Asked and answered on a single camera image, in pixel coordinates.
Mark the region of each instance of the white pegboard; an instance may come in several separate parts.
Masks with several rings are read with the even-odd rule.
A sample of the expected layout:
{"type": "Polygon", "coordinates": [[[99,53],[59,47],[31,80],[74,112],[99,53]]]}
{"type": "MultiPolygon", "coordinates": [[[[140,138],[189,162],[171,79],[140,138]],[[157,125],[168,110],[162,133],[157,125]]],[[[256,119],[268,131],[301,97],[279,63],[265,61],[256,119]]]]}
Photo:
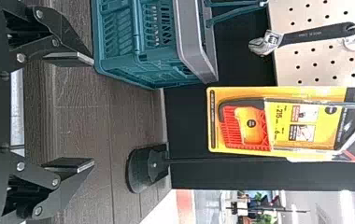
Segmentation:
{"type": "MultiPolygon", "coordinates": [[[[280,34],[355,22],[355,0],[270,0],[271,29],[280,34]]],[[[280,86],[353,86],[355,52],[341,39],[288,45],[274,53],[280,86]]]]}

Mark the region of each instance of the black panel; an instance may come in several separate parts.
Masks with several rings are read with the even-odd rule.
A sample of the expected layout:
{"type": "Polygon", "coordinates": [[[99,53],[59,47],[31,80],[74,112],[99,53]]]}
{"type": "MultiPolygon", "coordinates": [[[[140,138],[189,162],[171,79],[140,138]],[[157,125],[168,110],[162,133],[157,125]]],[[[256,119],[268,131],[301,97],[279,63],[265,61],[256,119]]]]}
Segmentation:
{"type": "MultiPolygon", "coordinates": [[[[268,28],[265,10],[215,27],[220,81],[209,86],[276,85],[272,57],[249,52],[248,42],[268,28]]],[[[165,90],[170,155],[217,158],[207,149],[206,86],[165,90]]],[[[355,164],[206,162],[171,165],[174,189],[355,190],[355,164]]]]}

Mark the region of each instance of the round black base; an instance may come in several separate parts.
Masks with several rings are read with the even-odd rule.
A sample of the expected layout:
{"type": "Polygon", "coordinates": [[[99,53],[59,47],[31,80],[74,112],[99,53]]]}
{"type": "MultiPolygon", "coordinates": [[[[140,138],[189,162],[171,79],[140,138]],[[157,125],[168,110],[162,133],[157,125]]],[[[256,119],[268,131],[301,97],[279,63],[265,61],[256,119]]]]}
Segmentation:
{"type": "Polygon", "coordinates": [[[168,175],[168,166],[163,160],[165,152],[166,146],[158,145],[135,149],[130,153],[125,178],[132,193],[140,193],[168,175]]]}

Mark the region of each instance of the product label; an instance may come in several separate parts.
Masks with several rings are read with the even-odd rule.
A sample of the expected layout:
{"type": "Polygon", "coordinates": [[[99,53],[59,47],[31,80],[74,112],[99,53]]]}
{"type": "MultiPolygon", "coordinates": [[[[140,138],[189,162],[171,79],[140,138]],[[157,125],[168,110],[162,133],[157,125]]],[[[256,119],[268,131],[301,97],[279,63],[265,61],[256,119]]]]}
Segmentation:
{"type": "Polygon", "coordinates": [[[267,102],[275,147],[334,149],[341,106],[267,102]]]}

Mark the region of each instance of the product package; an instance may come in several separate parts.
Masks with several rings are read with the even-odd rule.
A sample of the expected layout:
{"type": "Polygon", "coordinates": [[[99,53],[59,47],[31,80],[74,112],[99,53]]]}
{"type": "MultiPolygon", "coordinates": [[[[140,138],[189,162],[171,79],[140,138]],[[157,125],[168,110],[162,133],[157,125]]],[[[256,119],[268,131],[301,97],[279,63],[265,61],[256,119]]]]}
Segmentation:
{"type": "Polygon", "coordinates": [[[355,88],[209,88],[211,152],[355,162],[355,88]]]}

